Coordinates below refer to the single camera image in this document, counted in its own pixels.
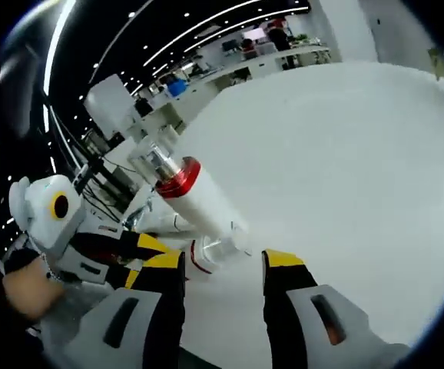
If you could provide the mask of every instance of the desk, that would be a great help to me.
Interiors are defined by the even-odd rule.
[[[263,248],[306,260],[388,341],[414,343],[442,306],[444,91],[433,75],[365,62],[276,73],[222,91],[179,147],[254,237],[252,258],[187,282],[189,351],[219,367],[271,367]]]
[[[206,77],[196,80],[180,96],[164,101],[153,112],[143,117],[141,122],[143,125],[151,128],[160,128],[166,124],[176,127],[180,121],[185,123],[185,125],[189,125],[210,101],[230,86],[230,75],[235,71],[249,68],[254,78],[262,78],[281,71],[278,59],[296,55],[306,65],[307,63],[304,61],[306,55],[329,50],[325,46],[303,46],[226,65],[224,69],[211,72]],[[139,129],[139,127],[134,126],[129,132],[134,137],[139,137]]]

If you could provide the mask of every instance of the yellow eye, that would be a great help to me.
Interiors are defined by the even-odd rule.
[[[64,219],[68,213],[67,195],[63,191],[57,192],[51,200],[49,209],[54,219],[58,221]]]

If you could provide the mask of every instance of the white wall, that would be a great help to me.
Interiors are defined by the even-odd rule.
[[[287,21],[287,25],[289,26],[294,36],[305,34],[308,35],[310,38],[319,37],[317,36],[317,30],[314,26],[314,21],[312,19],[311,13],[288,15],[287,17],[285,17],[285,20]]]
[[[376,46],[359,0],[310,0],[311,13],[325,27],[331,47],[343,61],[377,61]]]
[[[376,42],[380,62],[433,72],[432,39],[400,0],[360,0]]]

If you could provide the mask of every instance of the black ceiling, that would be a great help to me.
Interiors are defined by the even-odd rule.
[[[121,78],[124,82],[129,82],[130,91],[139,85],[137,81],[145,85],[150,83],[154,68],[159,68],[164,63],[172,65],[171,60],[174,60],[174,64],[180,62],[184,55],[183,50],[200,41],[195,40],[194,36],[212,24],[224,28],[258,15],[309,6],[307,0],[301,0],[298,4],[294,0],[261,0],[245,5],[193,30],[143,67],[155,52],[179,34],[212,15],[243,2],[245,1],[153,0],[114,43],[91,84],[89,81],[94,72],[93,65],[100,61],[105,49],[129,21],[128,14],[136,12],[145,1],[121,0],[113,6],[107,1],[80,2],[74,7],[62,33],[51,76],[50,96],[61,118],[69,123],[71,129],[77,128],[77,134],[83,133],[84,127],[91,127],[91,123],[78,98],[86,95],[92,85],[109,75],[120,75],[122,71],[125,73]],[[185,13],[190,13],[190,16],[184,17]]]

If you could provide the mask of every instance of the human hand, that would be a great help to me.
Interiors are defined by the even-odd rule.
[[[45,315],[65,292],[60,283],[46,278],[41,263],[42,259],[36,258],[2,280],[11,306],[31,321]]]

